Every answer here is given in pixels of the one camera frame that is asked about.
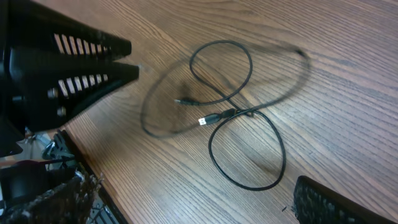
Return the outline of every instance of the wooden surface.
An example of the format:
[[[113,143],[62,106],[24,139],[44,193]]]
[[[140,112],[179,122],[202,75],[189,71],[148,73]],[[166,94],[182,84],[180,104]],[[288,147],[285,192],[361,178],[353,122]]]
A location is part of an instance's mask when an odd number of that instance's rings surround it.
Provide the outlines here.
[[[141,65],[139,81],[67,126],[131,222],[297,223],[290,206],[299,175],[398,222],[396,0],[39,2],[132,42],[132,55],[123,62]],[[245,108],[283,95],[299,79],[298,57],[259,46],[292,44],[312,58],[302,89],[262,110],[287,150],[285,176],[271,190],[243,190],[220,175],[207,150],[215,126],[158,140],[139,125],[148,89],[176,62],[148,102],[148,123],[178,129],[230,107],[173,103],[187,95],[201,101],[218,97],[192,78],[187,58],[219,39],[237,40],[252,53],[253,78],[234,99]],[[226,93],[246,77],[247,58],[234,47],[217,46],[199,56],[198,72]],[[279,171],[280,149],[259,118],[229,123],[213,147],[221,166],[244,184],[269,184]]]

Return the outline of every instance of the cable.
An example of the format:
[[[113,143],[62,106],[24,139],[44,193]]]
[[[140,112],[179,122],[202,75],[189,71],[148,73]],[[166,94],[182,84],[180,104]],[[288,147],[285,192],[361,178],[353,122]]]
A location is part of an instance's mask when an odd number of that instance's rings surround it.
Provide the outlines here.
[[[243,50],[243,52],[246,54],[246,56],[248,57],[249,60],[249,72],[246,76],[245,81],[243,81],[242,85],[239,86],[235,91],[233,91],[230,95],[225,95],[223,92],[221,92],[219,89],[217,89],[215,86],[213,86],[210,83],[207,83],[206,81],[204,81],[203,79],[201,79],[193,70],[193,62],[195,57],[197,56],[197,54],[203,50],[204,48],[211,46],[211,45],[215,45],[215,44],[232,44],[235,45],[237,47],[239,47],[240,49]],[[295,52],[296,54],[299,54],[302,58],[303,58],[303,67],[304,67],[304,71],[302,73],[302,78],[304,80],[304,82],[307,80],[308,76],[309,76],[309,71],[310,71],[310,58],[308,57],[307,54],[305,54],[302,50],[296,48],[296,47],[291,47],[291,48],[287,48],[287,49],[282,49],[279,48],[280,50],[288,50],[291,52]],[[225,177],[227,178],[231,183],[233,183],[234,185],[241,187],[243,189],[246,190],[252,190],[252,191],[261,191],[261,190],[268,190],[271,189],[273,187],[275,187],[283,178],[284,172],[285,172],[285,168],[286,168],[286,151],[285,151],[285,147],[284,147],[284,143],[282,141],[282,138],[277,130],[277,128],[274,126],[274,124],[272,123],[272,121],[264,114],[261,113],[259,111],[259,109],[274,105],[286,98],[288,98],[289,96],[291,96],[293,93],[295,93],[295,91],[297,89],[299,89],[302,85],[303,82],[297,82],[296,85],[291,88],[287,93],[285,93],[284,95],[282,95],[281,97],[279,97],[276,100],[270,101],[268,103],[263,103],[260,104],[258,106],[254,106],[252,108],[249,109],[241,109],[240,107],[238,107],[235,103],[233,103],[231,101],[231,98],[233,96],[235,96],[236,94],[238,94],[245,86],[246,84],[249,82],[250,77],[252,75],[252,71],[253,71],[253,63],[252,63],[252,58],[250,56],[249,51],[240,43],[237,43],[233,40],[217,40],[217,41],[213,41],[210,43],[207,43],[203,46],[201,46],[200,48],[198,48],[191,56],[190,60],[189,60],[189,68],[190,71],[192,73],[192,75],[202,84],[206,85],[207,87],[211,88],[213,91],[215,91],[217,94],[219,94],[221,96],[221,99],[219,100],[215,100],[215,101],[209,101],[209,102],[198,102],[196,100],[193,99],[181,99],[181,100],[175,100],[176,103],[179,103],[181,105],[191,105],[191,106],[205,106],[205,105],[213,105],[213,104],[217,104],[217,103],[221,103],[223,101],[227,101],[228,103],[230,103],[234,108],[231,108],[229,110],[226,110],[222,113],[215,113],[215,114],[209,114],[201,119],[199,119],[199,125],[207,125],[207,124],[213,124],[213,123],[217,123],[219,121],[221,121],[222,119],[225,119],[223,122],[221,122],[213,131],[213,133],[211,134],[210,138],[209,138],[209,143],[208,143],[208,150],[209,150],[209,154],[210,154],[210,158],[213,161],[214,165],[216,166],[216,168],[219,170],[219,172]],[[150,98],[150,96],[152,95],[152,93],[154,92],[154,90],[157,88],[157,86],[161,83],[161,81],[167,76],[167,73],[162,75],[161,78],[152,86],[152,88],[149,90],[146,98],[144,99],[144,104],[142,106],[142,111],[141,111],[141,126],[143,128],[143,130],[155,137],[155,138],[164,138],[164,137],[170,137],[174,134],[179,134],[182,133],[184,131],[188,131],[191,130],[192,128],[197,127],[198,125],[193,125],[190,126],[186,129],[183,130],[179,130],[179,131],[173,131],[172,135],[167,135],[167,136],[158,136],[155,135],[153,133],[151,133],[150,131],[148,131],[145,127],[145,122],[144,122],[144,117],[146,114],[146,110],[147,110],[147,100]],[[279,141],[279,145],[280,145],[280,150],[282,151],[282,167],[279,173],[279,176],[277,178],[277,180],[275,180],[272,184],[267,185],[265,187],[248,187],[246,185],[240,184],[239,182],[235,181],[234,179],[232,179],[230,176],[228,176],[224,170],[218,165],[214,154],[213,154],[213,150],[212,150],[212,143],[213,143],[213,139],[217,133],[217,131],[220,129],[220,127],[222,127],[224,124],[226,124],[227,122],[231,121],[232,119],[235,119],[241,115],[246,115],[248,117],[253,117],[254,114],[258,114],[259,116],[263,117],[268,124],[271,126],[272,130],[274,131],[278,141]]]

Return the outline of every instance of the screw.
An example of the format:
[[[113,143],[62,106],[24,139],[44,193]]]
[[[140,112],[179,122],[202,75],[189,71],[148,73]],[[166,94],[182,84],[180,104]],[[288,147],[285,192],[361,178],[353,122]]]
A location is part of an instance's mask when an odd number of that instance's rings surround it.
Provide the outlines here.
[[[58,97],[58,90],[56,88],[52,88],[50,90],[47,91],[47,96],[50,99],[54,99]]]
[[[61,107],[57,110],[57,115],[58,115],[58,116],[65,116],[65,115],[67,115],[67,109],[65,109],[65,107],[61,106]]]

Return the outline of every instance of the wire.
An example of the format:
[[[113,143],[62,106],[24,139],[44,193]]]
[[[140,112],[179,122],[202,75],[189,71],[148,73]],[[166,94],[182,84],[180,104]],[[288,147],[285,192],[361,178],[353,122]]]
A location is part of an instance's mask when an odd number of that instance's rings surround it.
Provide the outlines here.
[[[235,46],[237,46],[237,47],[239,47],[240,49],[243,50],[243,52],[246,54],[246,56],[248,57],[248,60],[249,60],[249,72],[248,72],[248,74],[247,74],[247,76],[246,76],[245,81],[243,81],[242,85],[239,86],[239,87],[238,87],[235,91],[233,91],[230,95],[225,95],[223,92],[221,92],[221,91],[220,91],[219,89],[217,89],[215,86],[213,86],[212,84],[210,84],[210,83],[204,81],[203,79],[201,79],[201,78],[195,73],[195,71],[193,70],[193,63],[194,63],[194,60],[195,60],[195,57],[197,56],[197,54],[198,54],[201,50],[203,50],[204,48],[206,48],[206,47],[208,47],[208,46],[211,46],[211,45],[215,45],[215,44],[232,44],[232,45],[235,45]],[[310,58],[308,57],[308,55],[305,54],[302,50],[300,50],[300,49],[298,49],[298,48],[296,48],[296,47],[294,47],[294,46],[291,46],[291,47],[289,47],[289,48],[287,48],[287,49],[286,49],[286,48],[284,48],[284,49],[283,49],[283,48],[278,48],[278,49],[279,49],[279,50],[287,50],[287,51],[289,51],[289,52],[295,52],[296,54],[299,54],[299,55],[303,58],[303,61],[302,61],[303,63],[302,63],[302,65],[303,65],[303,67],[304,67],[304,70],[303,70],[303,73],[302,73],[302,75],[301,75],[301,78],[302,78],[302,80],[303,80],[304,82],[307,81],[307,78],[308,78],[309,72],[310,72]],[[216,123],[216,122],[220,121],[221,119],[225,119],[224,121],[222,121],[222,122],[215,128],[215,130],[214,130],[213,133],[211,134],[211,136],[210,136],[210,138],[209,138],[209,142],[208,142],[208,150],[209,150],[210,158],[211,158],[211,160],[213,161],[213,163],[214,163],[214,165],[216,166],[216,168],[217,168],[217,169],[219,170],[219,172],[220,172],[225,178],[227,178],[231,183],[233,183],[234,185],[236,185],[236,186],[238,186],[238,187],[241,187],[241,188],[243,188],[243,189],[246,189],[246,190],[261,191],[261,190],[268,190],[268,189],[271,189],[271,188],[275,187],[275,186],[282,180],[282,178],[283,178],[283,176],[284,176],[284,172],[285,172],[285,168],[286,168],[286,150],[285,150],[284,143],[283,143],[283,141],[282,141],[282,138],[281,138],[281,136],[280,136],[280,134],[279,134],[277,128],[275,127],[275,125],[272,123],[272,121],[271,121],[264,113],[261,113],[261,112],[259,111],[259,109],[263,109],[263,108],[266,108],[266,107],[268,107],[268,106],[274,105],[274,104],[276,104],[276,103],[278,103],[278,102],[280,102],[280,101],[282,101],[282,100],[284,100],[284,99],[290,97],[291,95],[293,95],[293,93],[295,93],[295,92],[303,85],[304,82],[297,82],[296,85],[295,85],[293,88],[291,88],[287,93],[285,93],[284,95],[280,96],[279,98],[277,98],[277,99],[275,99],[275,100],[272,100],[272,101],[267,102],[267,103],[260,104],[260,105],[258,105],[258,106],[254,106],[254,107],[249,108],[249,109],[241,109],[238,105],[236,105],[235,103],[233,103],[233,102],[231,101],[231,98],[232,98],[233,96],[235,96],[236,94],[238,94],[238,93],[246,86],[246,84],[247,84],[247,83],[249,82],[249,80],[250,80],[250,77],[251,77],[252,71],[253,71],[252,58],[251,58],[251,56],[250,56],[249,51],[248,51],[243,45],[241,45],[240,43],[237,43],[237,42],[235,42],[235,41],[233,41],[233,40],[217,40],[217,41],[213,41],[213,42],[207,43],[207,44],[205,44],[205,45],[199,47],[199,48],[192,54],[192,56],[191,56],[191,58],[190,58],[190,60],[189,60],[189,67],[190,67],[190,71],[191,71],[192,75],[193,75],[199,82],[201,82],[202,84],[206,85],[207,87],[211,88],[214,92],[216,92],[217,94],[219,94],[219,95],[221,96],[221,99],[215,100],[215,101],[209,101],[209,102],[198,102],[198,101],[193,100],[193,99],[182,99],[182,100],[175,100],[176,103],[179,103],[179,104],[181,104],[181,105],[205,106],[205,105],[213,105],[213,104],[217,104],[217,103],[221,103],[221,102],[227,101],[228,103],[230,103],[230,104],[234,107],[233,109],[226,110],[226,111],[224,111],[224,112],[222,112],[222,113],[220,113],[220,114],[209,114],[209,115],[205,116],[204,118],[199,119],[200,125],[213,124],[213,123]],[[154,133],[152,133],[152,132],[150,132],[150,131],[148,131],[148,130],[146,129],[146,126],[145,126],[146,124],[145,124],[145,122],[144,122],[144,117],[145,117],[145,114],[146,114],[146,111],[147,111],[147,101],[149,100],[150,96],[152,96],[152,94],[153,94],[154,90],[157,88],[157,86],[159,86],[159,84],[161,83],[161,81],[167,76],[167,74],[168,74],[168,73],[163,74],[163,75],[161,76],[161,78],[160,78],[160,79],[152,86],[152,88],[149,90],[147,96],[146,96],[145,99],[144,99],[144,103],[143,103],[142,111],[141,111],[141,127],[143,128],[143,130],[144,130],[147,134],[149,134],[150,136],[153,136],[153,137],[155,137],[155,138],[171,137],[171,136],[173,136],[173,135],[175,135],[175,134],[180,134],[180,133],[182,133],[182,132],[189,131],[189,130],[191,130],[191,129],[197,127],[197,126],[199,126],[199,125],[197,124],[197,125],[189,126],[188,128],[185,128],[185,129],[182,129],[182,130],[179,130],[179,131],[172,131],[172,134],[171,134],[171,135],[166,135],[166,136],[158,136],[158,135],[156,135],[156,134],[154,134]],[[249,117],[253,117],[254,114],[258,114],[259,116],[261,116],[262,118],[264,118],[264,119],[268,122],[268,124],[271,126],[272,130],[274,131],[274,133],[275,133],[275,135],[276,135],[276,137],[277,137],[277,139],[278,139],[278,141],[279,141],[280,150],[282,151],[282,167],[281,167],[281,169],[280,169],[279,176],[278,176],[277,180],[275,180],[272,184],[267,185],[267,186],[265,186],[265,187],[248,187],[248,186],[243,185],[243,184],[240,184],[239,182],[237,182],[237,181],[235,181],[234,179],[232,179],[232,178],[231,178],[229,175],[227,175],[226,172],[218,165],[218,163],[217,163],[217,161],[216,161],[216,159],[215,159],[215,157],[214,157],[213,150],[212,150],[212,143],[213,143],[214,137],[215,137],[217,131],[218,131],[224,124],[226,124],[227,122],[229,122],[229,121],[231,121],[231,120],[233,120],[233,119],[235,119],[235,118],[237,118],[237,117],[239,117],[239,116],[241,116],[241,115],[246,115],[246,116],[249,116]]]

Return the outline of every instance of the brown wood tabletop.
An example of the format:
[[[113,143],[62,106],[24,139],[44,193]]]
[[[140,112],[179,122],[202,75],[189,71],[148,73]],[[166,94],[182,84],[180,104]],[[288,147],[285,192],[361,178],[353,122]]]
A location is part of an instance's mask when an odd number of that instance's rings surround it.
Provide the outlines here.
[[[122,62],[140,65],[140,79],[67,126],[132,223],[298,223],[290,206],[300,175],[398,222],[398,1],[37,1],[132,43]],[[312,59],[303,87],[261,110],[287,151],[285,176],[273,189],[243,190],[217,171],[208,154],[216,125],[165,139],[141,129],[143,99],[165,73],[147,102],[153,131],[182,129],[231,107],[173,102],[219,98],[192,77],[187,60],[199,46],[221,39],[244,44],[252,55],[252,78],[233,98],[243,108],[273,100],[300,81],[300,58],[270,50],[274,45],[295,45]],[[195,64],[225,93],[243,82],[248,68],[245,54],[228,44],[205,49]],[[258,116],[223,126],[213,150],[243,184],[267,185],[279,173],[279,145]]]

